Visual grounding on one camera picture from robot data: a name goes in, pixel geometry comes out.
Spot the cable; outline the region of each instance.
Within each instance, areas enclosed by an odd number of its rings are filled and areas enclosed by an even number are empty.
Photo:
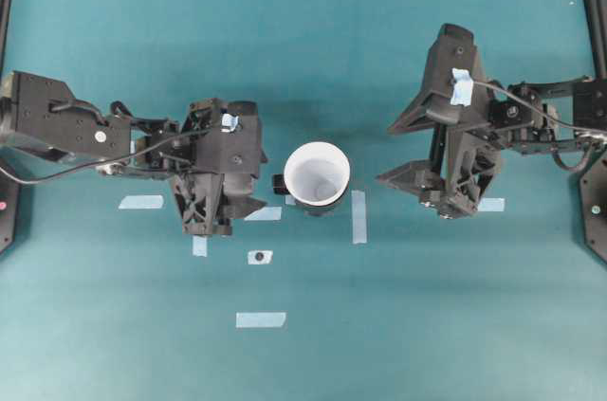
[[[515,94],[510,93],[508,90],[505,90],[504,88],[501,88],[501,87],[499,87],[497,85],[494,85],[492,83],[474,81],[474,84],[484,86],[485,88],[489,88],[489,89],[491,89],[493,91],[497,91],[498,93],[503,93],[506,96],[508,96],[509,98],[511,98],[512,100],[515,100],[519,104],[524,105],[525,107],[528,107],[529,109],[533,110],[534,112],[537,112],[538,114],[540,114],[544,118],[547,118],[550,121],[559,124],[563,128],[572,129],[574,131],[586,131],[586,132],[590,132],[590,133],[599,133],[599,134],[603,134],[603,135],[607,136],[607,131],[605,131],[605,130],[584,128],[583,126],[576,126],[574,124],[565,123],[564,121],[561,121],[558,118],[554,118],[550,114],[547,114],[546,112],[544,112],[544,111],[538,109],[537,107],[535,107],[532,103],[527,102],[523,98],[520,98],[520,97],[516,96]]]
[[[179,139],[185,138],[185,137],[202,136],[202,135],[207,134],[212,129],[219,129],[219,128],[221,128],[221,126],[214,126],[212,128],[201,129],[201,130],[197,130],[197,131],[189,131],[187,133],[177,134],[175,136],[167,137],[164,140],[161,140],[160,142],[155,143],[154,145],[150,145],[149,147],[146,147],[142,150],[139,150],[138,152],[134,152],[129,155],[114,157],[111,159],[106,159],[104,161],[87,162],[87,163],[72,167],[70,169],[66,169],[64,171],[59,171],[56,173],[52,173],[51,175],[42,176],[40,178],[31,178],[31,179],[19,178],[18,176],[13,175],[12,173],[10,173],[6,169],[4,169],[2,166],[0,166],[0,173],[2,173],[4,176],[7,176],[12,181],[19,183],[20,185],[39,185],[41,183],[46,183],[47,181],[56,180],[63,176],[70,175],[72,173],[76,173],[79,171],[83,171],[85,169],[92,169],[95,167],[105,166],[107,164],[116,164],[118,162],[128,161],[130,159],[133,159],[134,157],[145,155],[146,153],[151,152],[166,143],[173,142],[174,140],[179,140]]]
[[[588,165],[588,161],[590,160],[590,156],[594,151],[595,149],[592,145],[590,145],[582,155],[581,159],[579,160],[579,163],[574,166],[568,166],[564,162],[562,162],[559,152],[552,152],[552,158],[554,159],[554,162],[557,163],[557,166],[559,166],[564,171],[577,173],[583,171],[586,168],[586,166]]]

